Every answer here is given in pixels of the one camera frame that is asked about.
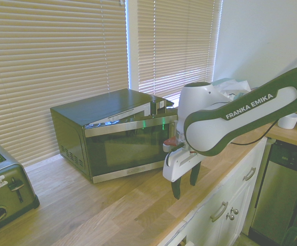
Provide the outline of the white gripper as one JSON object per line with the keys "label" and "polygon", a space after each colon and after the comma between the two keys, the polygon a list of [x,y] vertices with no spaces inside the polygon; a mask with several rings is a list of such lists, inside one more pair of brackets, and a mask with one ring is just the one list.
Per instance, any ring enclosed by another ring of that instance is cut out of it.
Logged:
{"label": "white gripper", "polygon": [[171,183],[173,196],[179,200],[181,196],[181,177],[191,169],[190,184],[196,185],[201,163],[196,152],[180,148],[171,152],[165,159],[163,176]]}

